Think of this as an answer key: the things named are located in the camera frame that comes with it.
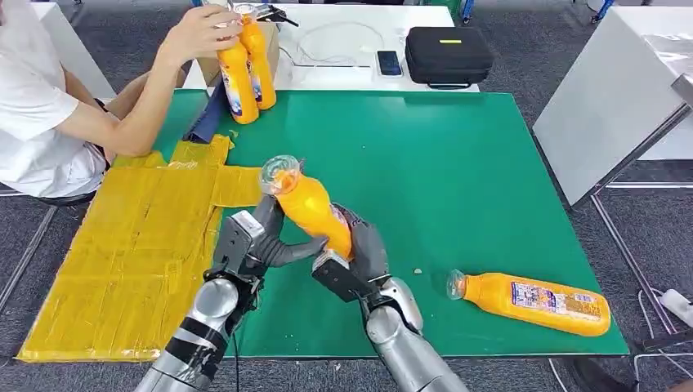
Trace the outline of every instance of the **white desk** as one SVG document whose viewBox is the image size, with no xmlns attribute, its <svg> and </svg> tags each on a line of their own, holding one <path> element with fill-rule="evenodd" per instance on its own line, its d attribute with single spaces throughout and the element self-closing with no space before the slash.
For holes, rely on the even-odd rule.
<svg viewBox="0 0 693 392">
<path fill-rule="evenodd" d="M 32 2 L 31 7 L 41 20 L 43 28 L 51 35 L 53 46 L 65 68 L 73 73 L 93 96 L 106 102 L 112 100 L 115 91 L 58 5 L 54 2 Z"/>
<path fill-rule="evenodd" d="M 275 75 L 277 90 L 431 91 L 411 81 L 405 60 L 405 39 L 414 26 L 454 26 L 446 7 L 279 4 L 299 27 L 280 24 Z M 299 49 L 308 53 L 304 56 Z M 396 51 L 404 75 L 383 78 L 375 65 L 375 51 Z M 184 88 L 204 88 L 199 67 L 191 67 Z M 458 90 L 478 92 L 479 87 Z"/>
<path fill-rule="evenodd" d="M 570 204 L 639 158 L 639 146 L 682 105 L 672 89 L 682 72 L 657 56 L 647 36 L 693 35 L 692 20 L 693 7 L 613 7 L 573 63 L 534 124 Z M 693 119 L 663 134 L 642 158 L 693 158 Z"/>
</svg>

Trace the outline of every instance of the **green table mat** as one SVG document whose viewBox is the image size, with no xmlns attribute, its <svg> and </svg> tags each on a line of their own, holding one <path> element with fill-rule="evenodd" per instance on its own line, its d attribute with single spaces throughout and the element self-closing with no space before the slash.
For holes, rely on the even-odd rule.
<svg viewBox="0 0 693 392">
<path fill-rule="evenodd" d="M 172 111 L 185 105 L 176 97 Z M 608 333 L 587 338 L 445 296 L 453 268 L 600 291 L 512 96 L 278 91 L 276 106 L 256 122 L 220 124 L 220 133 L 230 131 L 238 136 L 228 164 L 305 158 L 306 174 L 333 201 L 379 228 L 391 272 L 410 285 L 424 335 L 442 355 L 628 352 L 613 319 Z M 307 239 L 289 221 L 282 236 Z M 341 302 L 310 272 L 309 261 L 268 272 L 259 309 L 237 332 L 242 356 L 375 355 L 358 305 Z"/>
</svg>

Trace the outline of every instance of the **person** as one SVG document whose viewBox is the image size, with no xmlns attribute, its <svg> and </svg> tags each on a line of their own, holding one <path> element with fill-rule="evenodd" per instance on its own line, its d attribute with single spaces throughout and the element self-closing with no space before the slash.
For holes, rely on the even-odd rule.
<svg viewBox="0 0 693 392">
<path fill-rule="evenodd" d="M 102 108 L 60 63 L 28 0 L 0 0 L 0 182 L 55 200 L 94 192 L 115 155 L 150 152 L 181 66 L 233 46 L 238 18 L 219 6 L 187 11 L 151 70 Z"/>
</svg>

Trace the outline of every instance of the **black tape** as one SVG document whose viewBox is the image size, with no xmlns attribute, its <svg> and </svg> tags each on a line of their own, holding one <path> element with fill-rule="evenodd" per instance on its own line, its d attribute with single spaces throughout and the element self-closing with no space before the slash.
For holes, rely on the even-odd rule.
<svg viewBox="0 0 693 392">
<path fill-rule="evenodd" d="M 209 380 L 214 379 L 214 374 L 217 373 L 217 363 L 220 363 L 224 357 L 224 350 L 196 345 L 189 341 L 182 341 L 177 337 L 172 337 L 168 341 L 166 351 Z"/>
<path fill-rule="evenodd" d="M 193 333 L 203 339 L 206 339 L 215 345 L 220 351 L 226 352 L 228 341 L 217 330 L 210 328 L 207 324 L 201 323 L 194 318 L 186 317 L 181 323 L 181 328 Z"/>
</svg>

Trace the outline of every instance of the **bottle label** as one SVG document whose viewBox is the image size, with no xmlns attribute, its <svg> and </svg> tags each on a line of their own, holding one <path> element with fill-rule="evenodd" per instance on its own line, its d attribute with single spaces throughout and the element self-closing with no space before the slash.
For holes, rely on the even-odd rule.
<svg viewBox="0 0 693 392">
<path fill-rule="evenodd" d="M 588 294 L 568 295 L 528 283 L 511 283 L 512 304 L 522 308 L 564 314 L 577 319 L 599 321 L 599 307 L 595 298 Z"/>
<path fill-rule="evenodd" d="M 260 85 L 260 77 L 257 75 L 257 71 L 253 67 L 253 63 L 248 61 L 248 75 L 250 75 L 250 83 L 253 85 L 253 93 L 255 94 L 255 101 L 262 102 L 262 86 Z"/>
<path fill-rule="evenodd" d="M 231 113 L 234 116 L 243 115 L 243 110 L 240 105 L 240 94 L 238 91 L 238 86 L 236 81 L 229 75 L 225 67 L 221 67 L 221 78 L 224 80 L 224 87 L 226 88 L 226 98 L 229 100 L 229 106 L 231 107 Z"/>
</svg>

